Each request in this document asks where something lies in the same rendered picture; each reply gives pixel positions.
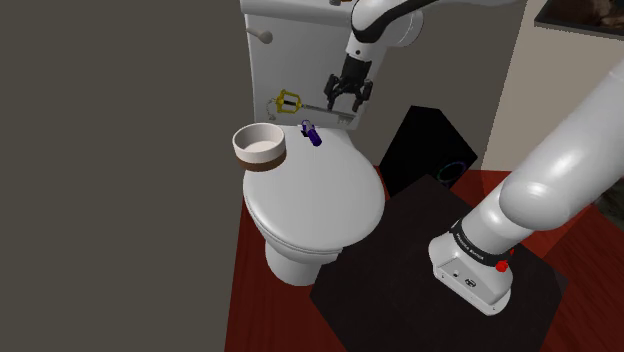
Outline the dark robot stand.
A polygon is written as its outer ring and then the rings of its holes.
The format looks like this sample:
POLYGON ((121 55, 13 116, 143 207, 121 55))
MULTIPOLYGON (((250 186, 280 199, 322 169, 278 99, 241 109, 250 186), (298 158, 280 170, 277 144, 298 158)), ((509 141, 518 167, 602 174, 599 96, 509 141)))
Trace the dark robot stand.
POLYGON ((430 241, 470 209, 425 175, 321 268, 310 298, 347 352, 540 352, 568 280, 525 246, 510 261, 510 301, 493 316, 433 274, 430 241))

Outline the yellow and silver key toy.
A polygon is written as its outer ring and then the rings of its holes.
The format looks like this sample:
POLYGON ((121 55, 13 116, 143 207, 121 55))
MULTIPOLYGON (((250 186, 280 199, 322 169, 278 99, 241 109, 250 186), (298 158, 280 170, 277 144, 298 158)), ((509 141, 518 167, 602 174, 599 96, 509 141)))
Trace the yellow and silver key toy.
POLYGON ((304 104, 298 94, 282 89, 277 97, 270 98, 269 103, 273 103, 277 113, 295 114, 300 110, 310 110, 319 113, 330 114, 338 117, 340 123, 351 123, 356 115, 352 113, 329 110, 318 106, 304 104))

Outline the dark framed wall picture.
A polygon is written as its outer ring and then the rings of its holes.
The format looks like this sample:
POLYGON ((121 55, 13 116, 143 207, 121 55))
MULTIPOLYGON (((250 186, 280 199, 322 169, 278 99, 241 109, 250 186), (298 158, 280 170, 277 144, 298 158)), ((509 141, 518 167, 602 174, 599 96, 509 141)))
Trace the dark framed wall picture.
POLYGON ((546 0, 534 25, 624 41, 624 0, 546 0))

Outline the purple cylinder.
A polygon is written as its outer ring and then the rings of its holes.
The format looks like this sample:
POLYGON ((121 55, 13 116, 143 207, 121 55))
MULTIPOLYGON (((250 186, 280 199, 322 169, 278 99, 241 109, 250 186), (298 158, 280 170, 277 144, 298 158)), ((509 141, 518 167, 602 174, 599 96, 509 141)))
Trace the purple cylinder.
POLYGON ((315 125, 310 120, 303 120, 301 127, 303 136, 308 138, 313 146, 318 147, 322 144, 322 139, 316 131, 315 125))

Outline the black bin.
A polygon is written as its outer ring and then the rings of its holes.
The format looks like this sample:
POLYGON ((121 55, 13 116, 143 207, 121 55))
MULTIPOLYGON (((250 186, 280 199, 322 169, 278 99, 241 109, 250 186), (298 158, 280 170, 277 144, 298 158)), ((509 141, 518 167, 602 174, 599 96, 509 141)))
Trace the black bin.
POLYGON ((451 188, 477 158, 440 109, 411 106, 379 169, 392 197, 424 175, 451 188))

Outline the white bowl with brown base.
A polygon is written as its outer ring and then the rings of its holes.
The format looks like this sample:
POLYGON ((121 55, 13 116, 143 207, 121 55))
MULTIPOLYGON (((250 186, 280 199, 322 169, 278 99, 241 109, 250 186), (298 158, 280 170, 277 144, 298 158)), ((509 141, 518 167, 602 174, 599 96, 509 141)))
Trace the white bowl with brown base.
POLYGON ((271 123, 253 123, 236 131, 232 146, 239 165, 252 172, 264 172, 281 165, 287 156, 282 128, 271 123))

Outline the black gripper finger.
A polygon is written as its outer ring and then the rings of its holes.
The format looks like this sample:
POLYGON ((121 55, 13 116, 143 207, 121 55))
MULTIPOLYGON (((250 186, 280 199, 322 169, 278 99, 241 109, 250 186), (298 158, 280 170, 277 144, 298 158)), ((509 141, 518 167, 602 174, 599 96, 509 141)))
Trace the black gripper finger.
POLYGON ((324 94, 327 97, 327 110, 332 111, 336 98, 341 94, 341 80, 339 77, 334 74, 328 77, 324 94))
POLYGON ((354 113, 357 113, 359 107, 370 99, 372 88, 373 82, 371 80, 365 80, 360 89, 354 93, 355 101, 352 105, 352 111, 354 113))

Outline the white toilet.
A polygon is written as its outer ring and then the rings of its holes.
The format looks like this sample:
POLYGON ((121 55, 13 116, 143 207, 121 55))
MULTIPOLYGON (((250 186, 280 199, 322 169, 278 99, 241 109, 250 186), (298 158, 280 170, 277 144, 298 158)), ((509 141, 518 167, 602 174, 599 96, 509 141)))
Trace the white toilet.
MULTIPOLYGON (((357 113, 355 95, 336 98, 333 110, 352 113, 349 124, 310 110, 277 113, 270 98, 282 89, 304 104, 327 108, 324 88, 341 74, 351 29, 352 2, 329 0, 241 0, 252 80, 253 123, 283 129, 287 156, 264 172, 244 169, 243 199, 265 241, 269 268, 294 286, 315 282, 320 269, 342 250, 369 235, 384 211, 384 190, 371 162, 354 146, 355 130, 371 99, 357 113), (303 136, 310 120, 322 144, 303 136)), ((374 53, 368 78, 373 82, 386 51, 374 53)))

